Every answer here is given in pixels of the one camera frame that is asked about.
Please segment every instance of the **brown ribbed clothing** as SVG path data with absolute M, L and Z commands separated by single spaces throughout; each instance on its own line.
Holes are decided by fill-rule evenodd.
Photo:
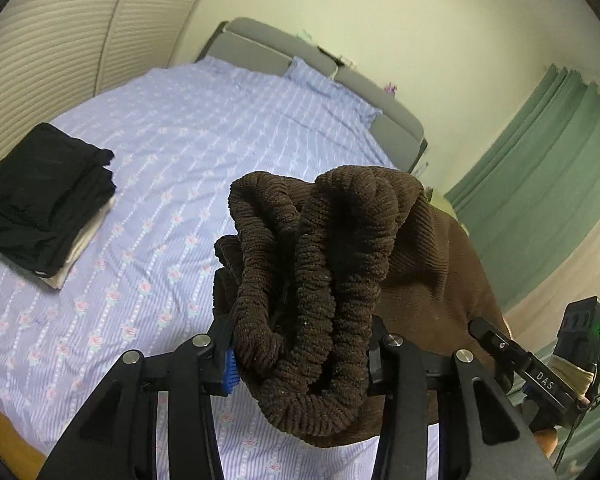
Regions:
M 241 377 L 279 430 L 319 447 L 379 434 L 384 398 L 365 393 L 372 314 L 423 350 L 468 348 L 494 370 L 466 328 L 484 317 L 507 332 L 487 277 L 413 176 L 257 171 L 232 184 L 229 210 L 238 235 L 216 242 L 214 306 L 232 313 Z

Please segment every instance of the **gray headboard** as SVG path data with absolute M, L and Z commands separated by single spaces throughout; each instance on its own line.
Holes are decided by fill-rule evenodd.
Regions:
M 222 22 L 198 59 L 207 54 L 257 72 L 283 75 L 293 56 L 354 91 L 382 114 L 369 128 L 396 168 L 411 172 L 426 147 L 422 124 L 395 98 L 355 70 L 338 67 L 317 47 L 249 18 Z

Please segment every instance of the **bed sheet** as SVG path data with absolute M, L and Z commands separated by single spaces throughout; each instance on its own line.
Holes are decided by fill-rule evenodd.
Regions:
M 313 180 L 342 164 L 392 166 L 342 103 L 209 57 L 151 70 L 52 123 L 113 150 L 118 190 L 61 291 L 0 256 L 0 410 L 45 454 L 122 352 L 167 352 L 206 331 L 213 243 L 235 232 L 233 180 L 254 170 Z M 270 426 L 243 384 L 213 408 L 228 479 L 370 476 L 376 439 L 312 448 Z

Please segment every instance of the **metal screw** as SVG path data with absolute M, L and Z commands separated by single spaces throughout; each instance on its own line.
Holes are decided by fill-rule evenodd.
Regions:
M 389 346 L 401 346 L 404 343 L 404 339 L 398 334 L 388 334 L 384 336 L 384 342 Z
M 208 334 L 198 334 L 193 336 L 191 342 L 193 343 L 193 346 L 204 348 L 205 346 L 209 346 L 211 344 L 211 338 L 208 336 Z
M 125 365 L 135 364 L 139 360 L 140 360 L 140 352 L 136 352 L 135 350 L 129 350 L 129 352 L 125 352 L 122 354 L 122 362 Z
M 474 360 L 474 355 L 464 348 L 456 352 L 456 357 L 463 363 L 470 363 Z

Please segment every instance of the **stack of folded clothes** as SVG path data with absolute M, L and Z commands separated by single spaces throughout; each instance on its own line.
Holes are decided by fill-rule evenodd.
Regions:
M 0 252 L 61 288 L 116 190 L 113 158 L 51 124 L 34 127 L 0 161 Z

